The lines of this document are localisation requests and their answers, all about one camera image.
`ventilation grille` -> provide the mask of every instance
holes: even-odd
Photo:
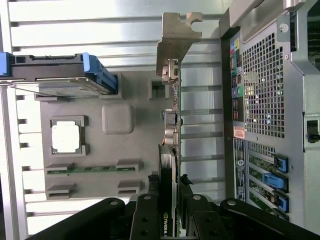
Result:
[[[248,149],[269,157],[273,157],[273,154],[276,152],[273,147],[265,146],[251,141],[248,141]]]
[[[283,48],[272,33],[243,53],[245,130],[285,137]]]

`metal bracket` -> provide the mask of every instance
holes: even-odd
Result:
[[[162,40],[157,44],[156,56],[158,76],[163,78],[164,75],[174,80],[174,76],[178,75],[174,73],[174,67],[172,68],[173,74],[170,74],[168,60],[181,63],[191,45],[201,41],[202,33],[192,31],[191,25],[194,22],[202,22],[202,19],[203,14],[200,12],[189,12],[185,22],[180,21],[179,13],[165,12],[162,15]]]

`perforated metal mesh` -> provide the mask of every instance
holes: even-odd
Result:
[[[248,143],[249,150],[255,151],[257,153],[260,153],[269,157],[273,157],[273,154],[276,152],[275,149],[270,146],[265,146],[265,145],[251,142],[251,141],[248,141],[247,143]]]
[[[275,34],[243,53],[245,130],[285,137],[283,48]]]

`screw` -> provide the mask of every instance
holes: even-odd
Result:
[[[194,200],[200,200],[200,199],[201,199],[201,196],[199,196],[199,195],[194,195],[192,198],[193,198]]]
[[[232,200],[229,200],[226,202],[228,205],[230,206],[235,206],[236,205],[236,202],[235,201],[232,201]]]

